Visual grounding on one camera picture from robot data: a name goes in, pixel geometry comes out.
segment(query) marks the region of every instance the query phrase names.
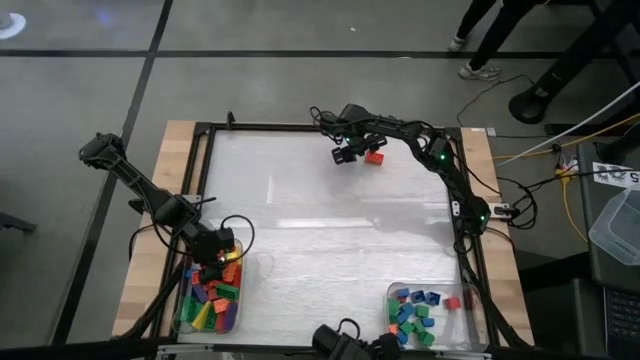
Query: clear plastic container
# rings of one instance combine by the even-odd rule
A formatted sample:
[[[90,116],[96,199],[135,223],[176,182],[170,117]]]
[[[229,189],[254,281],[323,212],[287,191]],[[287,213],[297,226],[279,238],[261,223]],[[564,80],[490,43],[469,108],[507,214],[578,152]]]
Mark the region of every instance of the clear plastic container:
[[[625,265],[640,265],[640,187],[609,200],[589,230],[589,238]]]
[[[426,346],[420,341],[419,333],[414,330],[408,334],[407,343],[402,345],[405,349],[482,352],[487,348],[488,337],[484,309],[478,296],[478,290],[473,285],[391,284],[384,299],[388,327],[385,329],[386,332],[393,325],[391,323],[391,314],[389,313],[388,299],[397,299],[397,291],[401,289],[409,289],[410,293],[423,291],[425,294],[432,292],[440,295],[440,303],[436,306],[428,305],[425,302],[412,302],[410,297],[406,299],[406,303],[412,303],[414,307],[427,306],[429,308],[428,318],[434,320],[434,325],[424,330],[435,336],[435,340],[431,346]],[[457,297],[460,300],[460,308],[449,310],[444,306],[444,300],[452,297]],[[423,318],[413,313],[406,321],[416,324]]]
[[[242,243],[238,241],[238,239],[236,239],[234,253],[239,255],[242,254],[242,252]],[[193,289],[192,278],[187,273],[188,271],[193,272],[200,270],[200,266],[197,264],[192,264],[190,270],[185,271],[184,283],[183,286],[181,286],[182,293],[180,294],[179,304],[176,308],[175,314],[173,315],[172,321],[172,327],[176,333],[189,334],[194,332],[206,332],[211,334],[227,334],[231,330],[233,330],[234,326],[238,323],[238,321],[240,321],[240,301],[242,299],[243,288],[242,278],[244,277],[246,260],[247,258],[243,257],[242,259],[236,261],[236,266],[239,268],[239,270],[235,273],[234,280],[238,279],[238,276],[239,279],[237,280],[238,283],[236,283],[235,286],[233,282],[222,281],[223,284],[234,286],[239,290],[237,301],[230,301],[227,311],[216,313],[213,304],[215,300],[213,300],[213,298],[211,297],[208,297],[208,300],[211,301],[211,305],[207,314],[207,321],[205,322],[205,326],[202,329],[198,329],[192,326],[192,322],[194,314],[197,315],[201,311],[204,302],[198,299],[198,296]]]

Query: yellow block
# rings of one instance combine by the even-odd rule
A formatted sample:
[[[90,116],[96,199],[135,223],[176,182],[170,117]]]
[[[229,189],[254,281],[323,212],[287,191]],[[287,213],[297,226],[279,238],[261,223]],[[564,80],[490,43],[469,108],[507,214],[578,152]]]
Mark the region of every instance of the yellow block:
[[[240,256],[240,251],[238,251],[238,249],[236,248],[233,252],[230,252],[228,254],[225,255],[225,260],[229,261],[229,260],[233,260],[237,257]],[[242,265],[242,259],[238,260],[238,265]]]
[[[207,321],[207,315],[209,315],[209,309],[211,308],[211,301],[207,301],[202,306],[202,310],[198,313],[198,316],[193,320],[191,326],[198,330],[202,330],[204,328],[204,323]]]

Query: wooden table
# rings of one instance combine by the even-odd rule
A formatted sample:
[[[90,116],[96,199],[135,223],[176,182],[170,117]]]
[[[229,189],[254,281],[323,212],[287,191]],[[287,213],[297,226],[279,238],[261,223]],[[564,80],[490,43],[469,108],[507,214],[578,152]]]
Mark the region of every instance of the wooden table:
[[[168,122],[152,177],[158,187],[173,193],[180,192],[195,126],[195,121]],[[487,185],[498,188],[489,141],[484,129],[463,128],[461,133],[469,168]],[[199,181],[197,174],[200,174],[202,169],[205,143],[205,138],[201,138],[188,194],[196,193]],[[499,195],[491,192],[473,177],[470,181],[471,188],[477,196],[483,197],[489,203],[501,202]],[[149,223],[148,216],[145,216],[141,226]],[[491,220],[489,226],[509,234],[509,229],[504,222]],[[495,304],[518,334],[525,341],[533,344],[513,247],[508,240],[491,231],[486,231],[481,236],[481,242],[491,296]],[[166,256],[167,249],[153,231],[138,235],[113,326],[113,335],[127,331],[156,296]],[[160,335],[169,334],[174,303],[175,291],[165,306]]]

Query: concrete floor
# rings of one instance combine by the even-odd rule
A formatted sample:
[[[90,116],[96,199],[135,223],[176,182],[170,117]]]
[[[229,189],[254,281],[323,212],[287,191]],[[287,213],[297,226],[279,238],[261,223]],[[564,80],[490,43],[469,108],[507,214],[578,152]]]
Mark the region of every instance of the concrete floor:
[[[78,258],[104,173],[77,160],[93,133],[118,133],[144,58],[4,57],[8,49],[147,50],[162,0],[46,0],[2,3],[27,17],[26,30],[0,41],[0,209],[39,224],[24,236],[0,232],[0,347],[50,341]],[[468,1],[175,1],[160,50],[415,50],[443,51]],[[592,20],[583,8],[534,10],[501,51],[562,51]],[[473,50],[493,18],[475,30]],[[638,39],[624,35],[625,48]],[[457,126],[456,113],[486,83],[456,76],[462,59],[373,58],[158,58],[129,145],[129,159],[151,174],[168,120],[307,122],[308,108],[339,111],[359,103],[373,112]],[[496,60],[504,78],[537,79],[552,60]],[[527,87],[501,85],[463,115],[465,126],[499,134],[538,135],[544,124],[511,119],[506,104]],[[577,122],[628,87],[614,61],[593,62],[557,97],[546,122]],[[512,154],[540,139],[491,139],[495,154]],[[555,158],[501,167],[499,175],[532,183],[553,173]],[[505,199],[514,188],[503,186]],[[584,251],[558,201],[560,186],[536,193],[544,209],[531,231],[512,231],[520,267]],[[571,207],[582,224],[577,183]],[[71,330],[70,342],[104,340],[127,271],[127,242],[140,217],[128,208],[133,194],[120,184],[109,208],[95,259]]]

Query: sneaker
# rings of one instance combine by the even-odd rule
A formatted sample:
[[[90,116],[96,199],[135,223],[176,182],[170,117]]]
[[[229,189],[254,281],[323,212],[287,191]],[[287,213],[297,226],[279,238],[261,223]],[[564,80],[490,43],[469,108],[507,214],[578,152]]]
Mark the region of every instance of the sneaker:
[[[451,52],[458,52],[464,49],[466,45],[467,39],[460,39],[459,37],[454,36],[453,40],[451,40],[451,44],[449,44],[449,47],[447,49]]]
[[[469,63],[466,63],[464,67],[458,71],[458,76],[465,80],[493,81],[500,77],[500,73],[502,73],[502,70],[495,66],[485,65],[478,70],[472,70]]]

